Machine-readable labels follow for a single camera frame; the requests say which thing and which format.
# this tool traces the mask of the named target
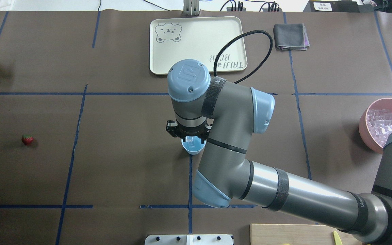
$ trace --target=bear illustration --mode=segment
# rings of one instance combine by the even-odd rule
[[[179,42],[181,40],[180,34],[182,31],[182,26],[172,23],[164,23],[163,25],[158,24],[155,27],[155,32],[157,33],[157,42],[162,43],[164,40],[173,40],[174,42]]]

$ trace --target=strawberry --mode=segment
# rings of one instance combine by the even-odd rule
[[[22,143],[26,146],[29,146],[34,141],[34,138],[30,135],[22,135]]]

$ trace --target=yellow knife handle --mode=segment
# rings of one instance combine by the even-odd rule
[[[333,239],[335,240],[335,245],[343,245],[343,243],[341,242],[341,238],[338,235],[338,232],[333,232]]]

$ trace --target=brown table surface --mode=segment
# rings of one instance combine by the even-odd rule
[[[242,85],[276,93],[247,158],[351,192],[370,192],[381,155],[358,121],[392,97],[392,14],[205,12],[243,32],[304,23],[307,51],[274,50]],[[233,234],[250,223],[313,224],[238,200],[191,198],[190,157],[165,131],[167,79],[149,71],[149,24],[180,11],[0,12],[0,244],[143,244],[148,234]],[[246,37],[248,68],[268,40]],[[24,146],[22,134],[35,143]]]

